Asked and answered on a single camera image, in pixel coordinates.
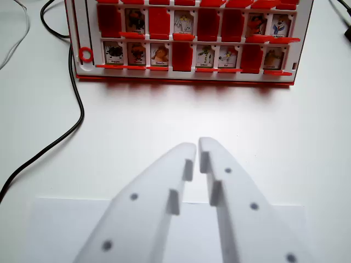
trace white cable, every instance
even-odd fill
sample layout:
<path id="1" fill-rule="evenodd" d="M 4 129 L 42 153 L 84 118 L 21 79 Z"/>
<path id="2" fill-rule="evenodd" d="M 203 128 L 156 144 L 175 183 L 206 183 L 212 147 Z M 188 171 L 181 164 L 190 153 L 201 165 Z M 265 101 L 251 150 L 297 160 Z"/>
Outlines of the white cable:
<path id="1" fill-rule="evenodd" d="M 27 8 L 21 4 L 20 2 L 18 2 L 18 0 L 14 0 L 17 4 L 19 4 L 23 10 L 24 13 L 26 14 L 26 32 L 24 33 L 24 35 L 20 38 L 20 40 L 18 40 L 9 50 L 9 52 L 7 52 L 5 59 L 2 61 L 2 63 L 0 64 L 0 70 L 7 64 L 7 62 L 10 60 L 10 58 L 12 57 L 13 53 L 16 51 L 16 48 L 19 46 L 19 44 L 21 43 L 21 41 L 27 36 L 28 32 L 29 32 L 29 28 L 30 28 L 30 22 L 29 22 L 29 17 L 27 14 Z"/>

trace screw hole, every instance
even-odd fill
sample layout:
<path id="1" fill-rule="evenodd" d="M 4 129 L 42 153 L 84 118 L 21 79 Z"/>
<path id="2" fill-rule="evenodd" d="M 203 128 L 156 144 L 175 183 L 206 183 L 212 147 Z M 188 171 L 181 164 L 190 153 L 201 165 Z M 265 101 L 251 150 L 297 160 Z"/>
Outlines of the screw hole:
<path id="1" fill-rule="evenodd" d="M 256 204 L 256 203 L 251 203 L 250 207 L 252 210 L 258 210 L 258 204 Z"/>
<path id="2" fill-rule="evenodd" d="M 293 254 L 287 254 L 286 260 L 291 263 L 297 262 L 296 257 Z"/>
<path id="3" fill-rule="evenodd" d="M 138 199 L 138 194 L 137 193 L 131 194 L 131 200 L 132 201 L 137 200 L 137 199 Z"/>
<path id="4" fill-rule="evenodd" d="M 112 248 L 112 241 L 106 240 L 103 243 L 103 251 L 109 251 Z"/>

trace white sheet of paper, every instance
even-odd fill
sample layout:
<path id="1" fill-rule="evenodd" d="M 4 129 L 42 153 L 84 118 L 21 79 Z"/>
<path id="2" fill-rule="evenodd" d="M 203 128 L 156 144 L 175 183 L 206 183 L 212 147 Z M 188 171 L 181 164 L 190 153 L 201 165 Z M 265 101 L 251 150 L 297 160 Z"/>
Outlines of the white sheet of paper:
<path id="1" fill-rule="evenodd" d="M 108 205 L 108 200 L 37 198 L 22 262 L 73 262 Z M 308 241 L 304 208 L 276 209 L 296 235 Z M 208 203 L 183 203 L 180 216 L 172 218 L 163 263 L 179 262 L 222 262 L 216 209 Z"/>

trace white plastic frame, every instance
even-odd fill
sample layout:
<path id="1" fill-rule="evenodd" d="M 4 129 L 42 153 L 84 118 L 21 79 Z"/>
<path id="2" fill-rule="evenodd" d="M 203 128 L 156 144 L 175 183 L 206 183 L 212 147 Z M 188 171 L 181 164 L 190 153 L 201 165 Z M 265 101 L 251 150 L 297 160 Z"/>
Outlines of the white plastic frame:
<path id="1" fill-rule="evenodd" d="M 97 2 L 95 0 L 65 0 L 67 18 L 70 26 L 71 41 L 73 45 L 73 53 L 75 56 L 76 72 L 79 76 L 86 77 L 135 77 L 135 78 L 162 78 L 162 79 L 188 79 L 188 80 L 207 80 L 207 81 L 233 81 L 233 82 L 276 82 L 276 83 L 288 83 L 292 84 L 295 80 L 297 65 L 299 63 L 299 58 L 301 56 L 303 42 L 305 39 L 305 34 L 307 31 L 307 26 L 309 22 L 310 12 L 312 9 L 313 0 L 303 0 L 297 5 L 297 9 L 291 10 L 276 10 L 272 9 L 251 9 L 250 6 L 247 8 L 229 8 L 229 9 L 239 9 L 244 13 L 244 31 L 242 33 L 242 38 L 240 42 L 221 42 L 221 26 L 222 26 L 222 16 L 223 10 L 225 9 L 225 4 L 219 8 L 211 8 L 219 11 L 220 23 L 218 30 L 218 37 L 216 42 L 204 42 L 198 41 L 197 36 L 191 42 L 193 45 L 193 63 L 190 72 L 180 72 L 173 71 L 172 67 L 172 43 L 173 43 L 173 20 L 174 20 L 174 10 L 190 10 L 190 14 L 194 16 L 194 28 L 193 32 L 197 32 L 197 11 L 200 7 L 200 1 L 196 0 L 194 7 L 186 6 L 175 6 L 174 0 L 170 0 L 169 5 L 149 5 L 149 0 L 145 0 L 144 5 L 137 4 L 123 4 L 119 1 L 116 4 L 121 8 L 121 20 L 122 20 L 122 31 L 125 31 L 124 25 L 124 9 L 125 8 L 139 8 L 145 15 L 145 39 L 125 39 L 121 38 L 101 38 L 101 33 L 99 31 L 98 19 L 97 19 Z M 149 35 L 149 7 L 165 7 L 170 10 L 171 15 L 171 30 L 169 35 L 169 41 L 150 39 Z M 269 44 L 268 42 L 260 45 L 263 50 L 263 58 L 261 69 L 259 74 L 251 73 L 219 73 L 219 72 L 195 72 L 196 63 L 196 46 L 201 45 L 216 45 L 214 54 L 214 68 L 217 67 L 218 63 L 218 52 L 221 45 L 235 46 L 238 50 L 238 56 L 236 61 L 236 68 L 240 68 L 241 63 L 241 53 L 242 46 L 250 45 L 251 43 L 245 43 L 245 33 L 247 25 L 247 17 L 249 13 L 263 13 L 265 14 L 267 20 L 266 33 L 270 29 L 273 14 L 288 14 L 292 19 L 289 37 L 300 38 L 301 41 L 297 43 L 291 43 L 288 45 L 280 44 Z M 96 65 L 105 64 L 105 56 L 103 52 L 103 41 L 116 41 L 123 47 L 123 57 L 124 65 L 128 65 L 127 61 L 127 42 L 141 42 L 145 43 L 146 47 L 146 67 L 151 66 L 150 63 L 150 43 L 165 43 L 166 47 L 169 48 L 169 70 L 168 71 L 153 71 L 153 70 L 130 70 L 130 69 L 113 69 L 113 68 L 101 68 L 96 67 Z M 84 62 L 79 59 L 78 51 L 80 47 L 91 48 L 94 54 L 94 60 L 92 62 Z M 263 63 L 265 52 L 267 47 L 286 47 L 287 52 L 285 53 L 284 60 L 282 62 L 282 70 L 285 72 L 292 73 L 291 76 L 272 76 L 263 74 Z"/>
<path id="2" fill-rule="evenodd" d="M 181 213 L 196 146 L 183 143 L 142 172 L 110 203 L 74 263 L 161 263 L 171 218 Z M 296 234 L 216 140 L 199 140 L 200 172 L 215 206 L 223 263 L 313 263 Z"/>

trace white table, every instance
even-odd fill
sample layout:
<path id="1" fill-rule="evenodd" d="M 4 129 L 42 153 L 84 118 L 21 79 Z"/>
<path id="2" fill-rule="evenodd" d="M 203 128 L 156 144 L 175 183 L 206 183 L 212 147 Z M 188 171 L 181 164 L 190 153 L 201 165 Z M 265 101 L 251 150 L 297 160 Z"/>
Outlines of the white table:
<path id="1" fill-rule="evenodd" d="M 1 185 L 79 117 L 69 44 L 42 26 L 45 2 L 23 0 L 31 29 L 0 71 Z M 63 2 L 46 20 L 67 33 Z M 2 0 L 1 59 L 24 29 L 21 8 Z M 351 44 L 345 30 L 328 1 L 315 1 L 290 89 L 79 81 L 83 125 L 21 173 L 0 205 L 0 262 L 20 259 L 35 197 L 110 199 L 171 147 L 201 136 L 226 146 L 270 202 L 306 206 L 321 262 L 348 262 Z M 198 164 L 195 169 L 184 200 L 207 201 L 205 176 Z"/>

